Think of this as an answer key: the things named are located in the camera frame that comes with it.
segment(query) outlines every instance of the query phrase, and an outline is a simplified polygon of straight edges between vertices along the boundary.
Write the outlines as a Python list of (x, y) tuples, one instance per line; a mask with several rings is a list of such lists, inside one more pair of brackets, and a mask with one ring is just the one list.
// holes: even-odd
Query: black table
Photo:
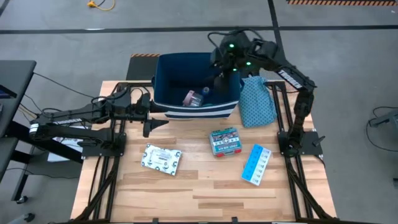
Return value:
[[(28, 164), (32, 158), (30, 154), (15, 150), (19, 140), (71, 161), (83, 163), (80, 152), (54, 140), (33, 141), (29, 137), (29, 128), (12, 120), (33, 77), (35, 66), (36, 62), (32, 60), (0, 60), (0, 85), (16, 93), (15, 98), (0, 99), (2, 104), (0, 115), (0, 181), (10, 160)], [(24, 174), (13, 199), (18, 200), (21, 197), (26, 178), (27, 175)]]

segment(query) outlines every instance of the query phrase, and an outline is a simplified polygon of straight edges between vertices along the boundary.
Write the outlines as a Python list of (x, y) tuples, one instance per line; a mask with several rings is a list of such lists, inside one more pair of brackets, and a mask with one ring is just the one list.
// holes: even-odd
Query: white stripe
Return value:
[(203, 110), (203, 109), (212, 109), (212, 108), (220, 108), (224, 106), (229, 106), (229, 105), (235, 105), (238, 103), (238, 101), (230, 102), (230, 103), (223, 103), (221, 105), (216, 105), (216, 106), (201, 106), (201, 107), (189, 107), (189, 106), (171, 106), (171, 105), (165, 105), (163, 103), (156, 103), (156, 105), (159, 106), (164, 106), (166, 108), (175, 108), (175, 109), (184, 109), (184, 110)]
[[(220, 117), (220, 119), (227, 119), (229, 114), (226, 114), (224, 117)], [(183, 119), (183, 120), (193, 120), (193, 119), (215, 119), (215, 118), (169, 118), (169, 119)]]
[(230, 110), (223, 110), (223, 111), (214, 111), (214, 112), (202, 112), (202, 113), (184, 113), (184, 112), (173, 112), (173, 111), (169, 111), (166, 112), (166, 115), (174, 115), (174, 116), (211, 116), (211, 115), (221, 115), (221, 114), (230, 114), (232, 113), (232, 111), (234, 111), (233, 109)]

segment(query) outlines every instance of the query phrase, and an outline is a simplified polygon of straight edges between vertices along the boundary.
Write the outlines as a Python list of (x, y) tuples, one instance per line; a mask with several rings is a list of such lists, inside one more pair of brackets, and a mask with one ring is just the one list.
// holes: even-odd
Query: pill box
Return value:
[(255, 144), (244, 166), (242, 178), (254, 185), (260, 185), (270, 156), (270, 150)]
[(216, 157), (242, 151), (242, 143), (236, 128), (227, 128), (210, 133), (210, 144)]

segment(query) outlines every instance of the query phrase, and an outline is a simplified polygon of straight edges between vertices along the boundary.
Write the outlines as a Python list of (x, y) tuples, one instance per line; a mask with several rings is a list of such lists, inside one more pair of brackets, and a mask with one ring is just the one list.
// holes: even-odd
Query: polka dot fabric pouch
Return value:
[(265, 86), (264, 77), (243, 78), (244, 88), (239, 99), (239, 110), (245, 128), (265, 126), (275, 121), (274, 100)]

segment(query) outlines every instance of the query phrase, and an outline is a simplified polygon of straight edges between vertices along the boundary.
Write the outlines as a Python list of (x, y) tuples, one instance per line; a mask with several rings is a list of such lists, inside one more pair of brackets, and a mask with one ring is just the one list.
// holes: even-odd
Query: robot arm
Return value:
[(118, 139), (124, 133), (115, 133), (113, 128), (100, 130), (78, 129), (66, 126), (73, 123), (102, 124), (109, 119), (123, 121), (140, 121), (144, 124), (143, 136), (168, 121), (149, 119), (149, 112), (164, 112), (150, 100), (150, 93), (143, 93), (137, 103), (131, 103), (133, 86), (129, 83), (118, 83), (110, 96), (91, 103), (77, 110), (43, 112), (37, 119), (31, 121), (30, 137), (35, 141), (43, 141), (54, 137), (83, 139), (81, 147), (110, 148), (118, 144)]
[(272, 71), (298, 90), (294, 106), (294, 124), (289, 128), (287, 147), (283, 151), (287, 157), (294, 157), (302, 148), (304, 119), (310, 114), (314, 99), (314, 82), (289, 63), (277, 44), (262, 39), (250, 41), (243, 30), (225, 35), (219, 47), (212, 53), (212, 62), (223, 71), (223, 77), (240, 71), (245, 74), (259, 73), (263, 68)]

